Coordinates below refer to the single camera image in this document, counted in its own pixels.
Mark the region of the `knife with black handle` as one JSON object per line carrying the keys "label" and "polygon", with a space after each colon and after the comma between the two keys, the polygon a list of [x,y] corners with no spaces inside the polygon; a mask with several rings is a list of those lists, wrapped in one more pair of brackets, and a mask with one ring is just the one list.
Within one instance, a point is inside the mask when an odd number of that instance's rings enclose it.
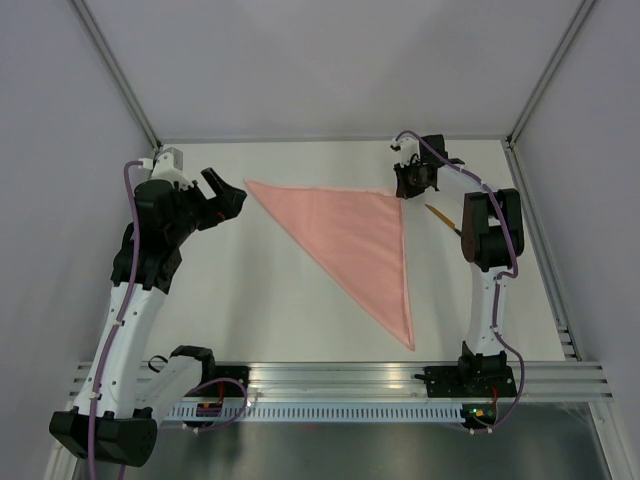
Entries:
{"label": "knife with black handle", "polygon": [[462,232],[457,228],[456,224],[449,219],[444,213],[438,210],[436,207],[426,204],[425,207],[433,213],[441,222],[443,222],[449,229],[451,229],[458,237],[462,237]]}

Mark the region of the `pink cloth napkin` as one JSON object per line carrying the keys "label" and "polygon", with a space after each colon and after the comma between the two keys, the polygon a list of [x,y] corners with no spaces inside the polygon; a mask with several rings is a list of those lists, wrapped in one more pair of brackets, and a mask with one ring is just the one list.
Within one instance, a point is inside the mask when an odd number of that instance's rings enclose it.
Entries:
{"label": "pink cloth napkin", "polygon": [[415,349],[398,198],[382,190],[245,184],[346,294],[408,350]]}

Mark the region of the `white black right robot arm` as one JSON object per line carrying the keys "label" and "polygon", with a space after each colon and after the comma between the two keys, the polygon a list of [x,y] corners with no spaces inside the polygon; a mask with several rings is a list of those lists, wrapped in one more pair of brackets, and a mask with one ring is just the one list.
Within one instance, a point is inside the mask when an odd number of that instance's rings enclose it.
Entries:
{"label": "white black right robot arm", "polygon": [[470,323],[456,365],[427,367],[419,380],[430,398],[518,398],[507,362],[515,350],[502,330],[508,284],[519,274],[524,250],[519,191],[483,181],[448,155],[441,135],[404,130],[390,147],[399,158],[393,167],[398,198],[413,199],[432,189],[459,201],[461,251],[472,279]]}

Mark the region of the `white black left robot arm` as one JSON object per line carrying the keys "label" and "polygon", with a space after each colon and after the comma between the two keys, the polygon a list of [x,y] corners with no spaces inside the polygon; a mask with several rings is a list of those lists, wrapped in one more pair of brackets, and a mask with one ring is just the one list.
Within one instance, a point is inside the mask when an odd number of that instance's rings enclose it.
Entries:
{"label": "white black left robot arm", "polygon": [[238,377],[220,373],[211,349],[191,345],[176,347],[152,380],[137,386],[149,334],[182,261],[181,246],[194,232],[236,218],[247,197],[211,168],[201,175],[212,197],[177,167],[126,187],[131,222],[113,261],[105,328],[73,405],[54,412],[49,423],[50,434],[87,462],[92,478],[100,462],[143,466],[161,424],[183,397],[247,394]]}

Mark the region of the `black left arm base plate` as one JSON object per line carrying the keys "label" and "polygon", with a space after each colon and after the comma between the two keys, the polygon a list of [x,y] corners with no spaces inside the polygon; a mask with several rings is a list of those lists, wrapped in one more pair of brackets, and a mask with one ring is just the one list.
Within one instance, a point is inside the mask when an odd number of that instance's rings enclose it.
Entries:
{"label": "black left arm base plate", "polygon": [[214,378],[221,379],[211,387],[212,395],[221,399],[241,398],[243,393],[239,384],[248,387],[250,382],[250,367],[247,365],[219,365],[214,370]]}

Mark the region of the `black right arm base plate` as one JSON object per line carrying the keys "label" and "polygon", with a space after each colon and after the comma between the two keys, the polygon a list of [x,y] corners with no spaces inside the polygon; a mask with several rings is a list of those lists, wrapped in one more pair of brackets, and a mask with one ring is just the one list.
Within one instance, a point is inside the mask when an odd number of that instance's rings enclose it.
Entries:
{"label": "black right arm base plate", "polygon": [[457,366],[427,366],[413,378],[422,382],[429,398],[514,398],[517,387],[512,369],[468,370]]}

